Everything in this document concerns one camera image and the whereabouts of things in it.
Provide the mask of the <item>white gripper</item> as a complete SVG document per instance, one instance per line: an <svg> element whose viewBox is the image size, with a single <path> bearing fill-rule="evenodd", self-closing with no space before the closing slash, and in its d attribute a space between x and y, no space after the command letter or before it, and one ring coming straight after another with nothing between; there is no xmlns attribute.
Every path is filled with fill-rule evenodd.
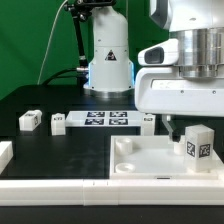
<svg viewBox="0 0 224 224"><path fill-rule="evenodd" d="M165 114L169 138L179 143L171 115L224 117L224 77L184 79L174 67L142 68L136 77L135 106L140 112Z"/></svg>

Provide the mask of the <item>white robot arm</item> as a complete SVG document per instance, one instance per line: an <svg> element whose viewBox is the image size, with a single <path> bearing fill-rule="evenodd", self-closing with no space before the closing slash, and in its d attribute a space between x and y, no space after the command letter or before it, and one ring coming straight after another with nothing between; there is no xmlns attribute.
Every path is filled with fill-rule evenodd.
<svg viewBox="0 0 224 224"><path fill-rule="evenodd" d="M94 58L86 91L108 97L133 88L145 113L224 117L224 0L149 0L169 39L129 61L127 23L110 7L93 10Z"/></svg>

